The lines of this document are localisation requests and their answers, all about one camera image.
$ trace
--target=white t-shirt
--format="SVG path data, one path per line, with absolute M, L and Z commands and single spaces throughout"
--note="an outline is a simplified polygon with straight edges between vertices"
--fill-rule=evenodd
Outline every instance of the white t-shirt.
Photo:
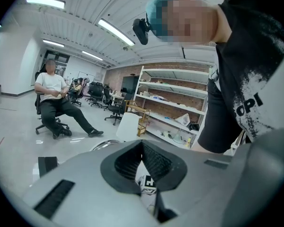
M 50 89 L 50 90 L 56 90 L 58 92 L 62 91 L 62 88 L 66 86 L 66 83 L 64 82 L 63 77 L 54 74 L 53 76 L 47 74 L 46 72 L 40 73 L 36 80 L 37 83 L 40 83 L 43 87 Z M 41 95 L 40 99 L 41 102 L 46 99 L 61 99 L 61 95 L 59 94 L 57 97 L 54 97 L 53 95 Z

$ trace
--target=ceiling light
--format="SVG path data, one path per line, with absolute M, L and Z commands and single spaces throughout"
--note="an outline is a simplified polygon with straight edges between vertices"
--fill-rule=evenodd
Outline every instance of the ceiling light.
M 65 6 L 65 2 L 60 0 L 27 0 L 27 2 L 44 4 L 52 7 L 57 7 L 60 9 L 64 9 Z
M 120 30 L 118 30 L 117 28 L 115 28 L 114 26 L 112 26 L 110 23 L 106 22 L 103 19 L 100 19 L 100 21 L 98 22 L 99 25 L 101 25 L 102 27 L 104 27 L 105 29 L 109 30 L 110 32 L 112 32 L 113 34 L 115 34 L 116 36 L 118 36 L 120 39 L 122 39 L 125 43 L 127 43 L 130 46 L 134 45 L 134 42 L 128 38 L 125 34 L 123 34 Z
M 86 54 L 86 55 L 90 55 L 90 56 L 92 56 L 92 57 L 95 57 L 96 59 L 98 59 L 98 60 L 100 60 L 100 61 L 103 60 L 103 59 L 101 59 L 101 58 L 99 58 L 99 57 L 97 57 L 97 56 L 95 56 L 95 55 L 92 55 L 92 54 L 90 54 L 90 53 L 87 53 L 87 52 L 85 52 L 85 51 L 82 51 L 82 53 L 84 53 L 84 54 Z
M 63 44 L 59 44 L 59 43 L 52 42 L 52 41 L 49 41 L 49 40 L 43 40 L 43 42 L 44 42 L 44 43 L 48 43 L 48 44 L 57 45 L 57 46 L 60 46 L 60 47 L 64 47 Z

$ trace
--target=flat screen tv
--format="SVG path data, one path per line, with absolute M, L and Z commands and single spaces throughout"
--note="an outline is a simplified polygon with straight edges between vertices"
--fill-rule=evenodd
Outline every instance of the flat screen tv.
M 134 94 L 138 84 L 139 76 L 123 77 L 121 92 Z

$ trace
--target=blue baseball cap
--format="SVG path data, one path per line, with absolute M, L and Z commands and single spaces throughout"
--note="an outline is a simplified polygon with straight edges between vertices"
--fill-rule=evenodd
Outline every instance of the blue baseball cap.
M 168 37 L 167 25 L 162 24 L 162 8 L 167 7 L 170 0 L 150 0 L 146 5 L 146 14 L 150 29 L 155 36 L 163 41 L 172 41 Z

